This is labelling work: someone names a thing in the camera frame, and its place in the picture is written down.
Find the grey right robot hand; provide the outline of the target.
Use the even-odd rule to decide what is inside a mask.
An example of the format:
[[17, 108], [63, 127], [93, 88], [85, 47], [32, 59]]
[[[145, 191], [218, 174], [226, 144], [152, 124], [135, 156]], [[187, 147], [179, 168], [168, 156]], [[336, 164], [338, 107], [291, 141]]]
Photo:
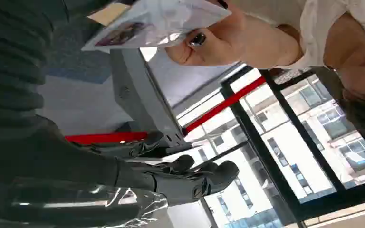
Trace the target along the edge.
[[159, 165], [105, 157], [68, 142], [45, 118], [32, 130], [0, 128], [0, 228], [136, 228], [239, 174], [231, 161], [191, 166], [187, 155]]

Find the person's hand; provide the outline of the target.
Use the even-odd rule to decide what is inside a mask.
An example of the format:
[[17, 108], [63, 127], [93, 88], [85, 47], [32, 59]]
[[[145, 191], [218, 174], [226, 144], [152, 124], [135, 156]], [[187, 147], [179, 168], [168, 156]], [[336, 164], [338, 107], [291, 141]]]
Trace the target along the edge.
[[244, 12], [230, 0], [212, 4], [231, 14], [207, 27], [190, 32], [184, 42], [167, 47], [168, 57], [186, 66], [219, 66], [245, 62], [253, 68], [285, 67], [303, 56], [299, 41], [281, 28]]

